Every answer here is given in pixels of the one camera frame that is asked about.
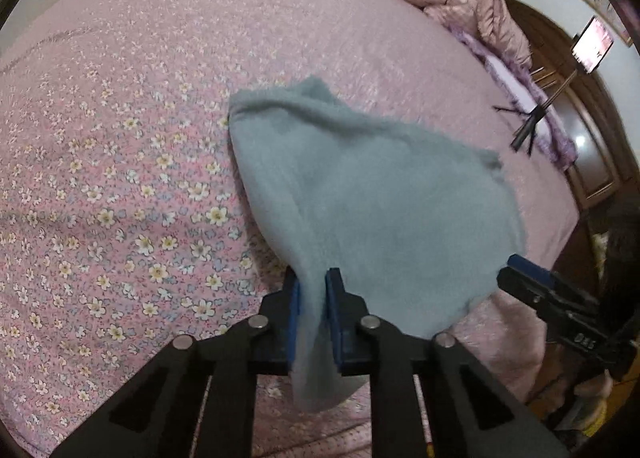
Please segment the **right gloved hand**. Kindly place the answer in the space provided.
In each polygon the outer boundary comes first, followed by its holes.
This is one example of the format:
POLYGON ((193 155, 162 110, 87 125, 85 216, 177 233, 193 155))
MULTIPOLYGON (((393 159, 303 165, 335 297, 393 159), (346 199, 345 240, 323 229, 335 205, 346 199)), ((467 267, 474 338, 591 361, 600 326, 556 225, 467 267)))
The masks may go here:
POLYGON ((591 438, 605 423, 614 381, 605 370, 570 382, 562 374, 547 390, 544 424, 553 432, 591 438))

